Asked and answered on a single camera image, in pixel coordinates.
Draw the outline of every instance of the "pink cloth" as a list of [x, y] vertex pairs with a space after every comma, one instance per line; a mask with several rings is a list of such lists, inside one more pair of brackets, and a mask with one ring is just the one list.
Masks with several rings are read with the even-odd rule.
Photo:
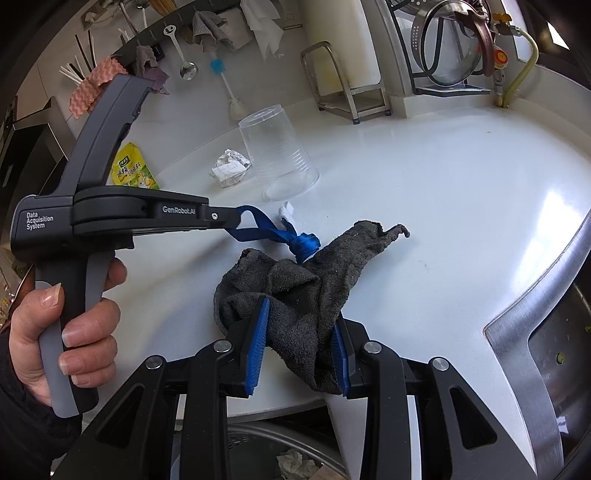
[[70, 97], [70, 112], [72, 112], [74, 118], [80, 118], [85, 112], [92, 111], [103, 92], [103, 88], [118, 73], [129, 75], [117, 60], [107, 57], [90, 72], [90, 75], [82, 80], [82, 83], [78, 85]]

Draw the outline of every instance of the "gray rag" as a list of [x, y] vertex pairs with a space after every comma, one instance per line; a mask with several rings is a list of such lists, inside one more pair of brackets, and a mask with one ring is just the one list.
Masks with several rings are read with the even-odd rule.
[[193, 17], [193, 38], [196, 44], [203, 45], [203, 51], [216, 52], [217, 42], [223, 43], [230, 50], [234, 45], [228, 35], [220, 28], [228, 21], [213, 12], [195, 12]]
[[135, 49], [135, 74], [148, 80], [154, 81], [152, 90], [156, 93], [163, 93], [169, 95], [164, 84], [170, 77], [160, 67], [158, 61], [154, 56], [152, 47], [146, 45], [138, 45]]
[[265, 295], [271, 301], [267, 346], [312, 390], [339, 394], [333, 326], [364, 266], [401, 233], [410, 235], [403, 225], [384, 232], [379, 223], [357, 222], [302, 265], [246, 249], [217, 286], [215, 321], [227, 333], [233, 323], [250, 319]]

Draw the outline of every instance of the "fingernail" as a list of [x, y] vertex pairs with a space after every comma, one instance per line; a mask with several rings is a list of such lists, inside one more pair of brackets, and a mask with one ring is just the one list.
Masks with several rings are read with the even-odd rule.
[[74, 385], [78, 385], [79, 387], [84, 387], [84, 385], [88, 385], [90, 383], [90, 375], [89, 374], [72, 375], [72, 382]]
[[72, 375], [82, 370], [82, 362], [76, 356], [60, 358], [60, 369], [64, 375]]
[[43, 296], [41, 297], [41, 305], [43, 305], [46, 309], [55, 307], [57, 302], [60, 301], [60, 289], [61, 283], [58, 283], [57, 285], [53, 285], [43, 292]]
[[86, 335], [84, 329], [81, 326], [72, 326], [64, 328], [61, 333], [61, 339], [65, 346], [78, 346], [84, 342]]

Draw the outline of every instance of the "black sleeve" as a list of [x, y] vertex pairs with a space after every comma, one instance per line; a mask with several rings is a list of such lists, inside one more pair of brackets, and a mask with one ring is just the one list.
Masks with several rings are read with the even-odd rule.
[[51, 462], [72, 446], [82, 416], [56, 417], [20, 383], [8, 350], [9, 329], [0, 335], [0, 478], [50, 478]]

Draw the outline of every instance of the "yellow snack bag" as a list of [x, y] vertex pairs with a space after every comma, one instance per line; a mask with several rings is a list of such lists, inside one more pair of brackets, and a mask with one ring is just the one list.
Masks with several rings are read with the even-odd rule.
[[153, 190], [160, 189], [152, 176], [152, 172], [144, 162], [142, 152], [131, 142], [119, 150], [119, 153], [115, 156], [115, 161], [111, 167], [111, 177], [115, 185]]

